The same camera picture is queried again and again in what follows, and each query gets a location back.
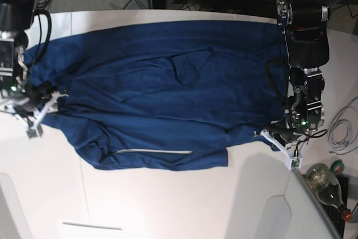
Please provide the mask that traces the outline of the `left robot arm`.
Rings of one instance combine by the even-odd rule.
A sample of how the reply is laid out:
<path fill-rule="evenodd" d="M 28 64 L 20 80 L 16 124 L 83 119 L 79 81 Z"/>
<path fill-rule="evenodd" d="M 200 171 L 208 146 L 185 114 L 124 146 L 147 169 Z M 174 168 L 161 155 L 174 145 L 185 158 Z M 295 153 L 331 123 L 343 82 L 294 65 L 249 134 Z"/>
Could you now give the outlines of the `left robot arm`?
<path fill-rule="evenodd" d="M 286 46 L 286 56 L 278 62 L 293 95 L 284 98 L 283 119 L 265 128 L 274 149 L 320 136 L 317 130 L 324 123 L 321 97 L 325 87 L 320 67 L 329 61 L 327 22 L 331 7 L 339 1 L 276 0 L 278 45 Z"/>

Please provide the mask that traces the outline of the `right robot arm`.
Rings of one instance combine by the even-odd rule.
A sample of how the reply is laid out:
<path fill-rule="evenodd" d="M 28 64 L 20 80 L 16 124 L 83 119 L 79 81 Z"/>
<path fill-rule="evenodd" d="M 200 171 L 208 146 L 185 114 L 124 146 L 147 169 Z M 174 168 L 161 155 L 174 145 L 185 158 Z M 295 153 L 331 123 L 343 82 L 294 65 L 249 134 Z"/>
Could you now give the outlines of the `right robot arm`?
<path fill-rule="evenodd" d="M 39 9 L 39 0 L 1 0 L 1 107 L 13 114 L 33 116 L 42 101 L 50 99 L 51 84 L 33 86 L 30 76 L 35 63 L 47 50 L 52 21 L 48 11 Z M 32 63 L 27 64 L 24 53 L 29 45 L 26 30 L 34 18 L 44 15 L 48 30 L 44 44 L 39 44 Z"/>

